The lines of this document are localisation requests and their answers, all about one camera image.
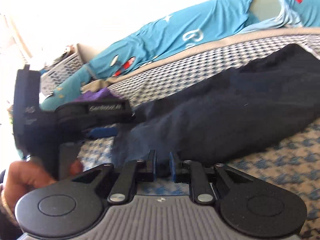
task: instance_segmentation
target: purple cloth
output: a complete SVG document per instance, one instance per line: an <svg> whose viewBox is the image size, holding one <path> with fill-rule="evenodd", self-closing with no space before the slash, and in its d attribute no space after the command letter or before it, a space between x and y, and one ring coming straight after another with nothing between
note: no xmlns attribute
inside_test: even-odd
<svg viewBox="0 0 320 240"><path fill-rule="evenodd" d="M112 93L108 88L103 88L98 92L91 92L87 91L84 94L77 97L74 102L81 102L81 101L96 101L98 99L105 99L105 98L120 98L120 96L115 95Z"/></svg>

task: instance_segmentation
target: human hand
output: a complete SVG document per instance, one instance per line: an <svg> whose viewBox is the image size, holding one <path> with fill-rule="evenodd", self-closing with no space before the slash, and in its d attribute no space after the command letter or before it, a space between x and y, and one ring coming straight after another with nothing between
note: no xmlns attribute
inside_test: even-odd
<svg viewBox="0 0 320 240"><path fill-rule="evenodd" d="M81 173L83 166L77 159L69 168L71 176ZM5 172L3 190L7 205L14 213L18 200L28 193L30 187L41 188L55 183L42 166L32 161L15 161Z"/></svg>

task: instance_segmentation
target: patterned mattress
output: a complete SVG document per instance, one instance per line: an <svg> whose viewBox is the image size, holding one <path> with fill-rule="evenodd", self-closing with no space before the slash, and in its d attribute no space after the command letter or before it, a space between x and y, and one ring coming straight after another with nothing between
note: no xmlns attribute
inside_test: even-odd
<svg viewBox="0 0 320 240"><path fill-rule="evenodd" d="M197 55L137 74L109 88L130 100L132 106L163 98L230 67L266 57L290 43L311 47L320 54L320 34L284 35L246 41ZM80 158L89 169L110 162L113 138L89 141ZM320 119L304 131L284 139L263 153L233 160L229 165L299 195L308 208L302 238L320 239ZM170 178L140 183L141 195L188 195L187 184Z"/></svg>

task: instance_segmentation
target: folded black garment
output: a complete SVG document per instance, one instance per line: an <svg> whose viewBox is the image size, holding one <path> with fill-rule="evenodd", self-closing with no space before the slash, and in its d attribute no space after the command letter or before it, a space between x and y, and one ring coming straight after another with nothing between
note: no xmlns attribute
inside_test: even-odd
<svg viewBox="0 0 320 240"><path fill-rule="evenodd" d="M150 149L162 176L169 172L170 152L203 165L227 162L263 151L320 117L320 61L290 44L141 104L135 114L134 123L118 126L116 166L144 158Z"/></svg>

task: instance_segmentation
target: gray ribbed panel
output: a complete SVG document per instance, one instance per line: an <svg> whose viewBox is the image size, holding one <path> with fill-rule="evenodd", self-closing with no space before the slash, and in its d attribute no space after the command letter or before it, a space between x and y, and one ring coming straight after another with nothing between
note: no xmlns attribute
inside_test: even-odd
<svg viewBox="0 0 320 240"><path fill-rule="evenodd" d="M24 235L21 240L34 240ZM229 228L214 208L190 201L189 196L135 196L111 207L101 222L72 240L248 240ZM298 240L291 236L286 240Z"/></svg>

